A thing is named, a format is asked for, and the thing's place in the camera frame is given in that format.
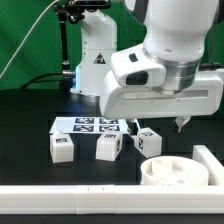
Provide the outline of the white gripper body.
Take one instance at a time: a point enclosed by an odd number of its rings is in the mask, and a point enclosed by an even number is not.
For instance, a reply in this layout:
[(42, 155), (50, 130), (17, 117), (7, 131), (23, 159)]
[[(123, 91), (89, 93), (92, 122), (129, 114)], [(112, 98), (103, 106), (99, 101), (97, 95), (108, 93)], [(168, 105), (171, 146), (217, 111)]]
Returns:
[(210, 115), (222, 92), (217, 73), (200, 72), (196, 61), (160, 59), (139, 44), (111, 56), (99, 106), (109, 119)]

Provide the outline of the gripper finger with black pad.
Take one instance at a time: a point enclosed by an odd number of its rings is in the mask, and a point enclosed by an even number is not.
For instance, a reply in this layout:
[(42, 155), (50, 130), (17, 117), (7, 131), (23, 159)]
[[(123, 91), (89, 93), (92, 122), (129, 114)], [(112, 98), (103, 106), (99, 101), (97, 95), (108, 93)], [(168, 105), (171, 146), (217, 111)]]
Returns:
[(129, 133), (129, 135), (136, 136), (138, 134), (138, 130), (139, 130), (138, 123), (134, 120), (127, 119), (126, 124), (127, 124), (127, 131)]
[(178, 116), (175, 119), (176, 132), (180, 133), (182, 128), (190, 121), (190, 116)]

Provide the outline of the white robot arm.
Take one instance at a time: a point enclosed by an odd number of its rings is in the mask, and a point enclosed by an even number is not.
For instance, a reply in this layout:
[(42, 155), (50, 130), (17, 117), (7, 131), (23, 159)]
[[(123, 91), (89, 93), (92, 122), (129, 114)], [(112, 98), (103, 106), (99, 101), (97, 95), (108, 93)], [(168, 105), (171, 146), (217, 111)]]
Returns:
[(144, 41), (111, 56), (99, 107), (107, 119), (174, 117), (183, 126), (211, 115), (220, 105), (223, 82), (201, 72), (205, 37), (219, 0), (124, 0), (147, 28)]

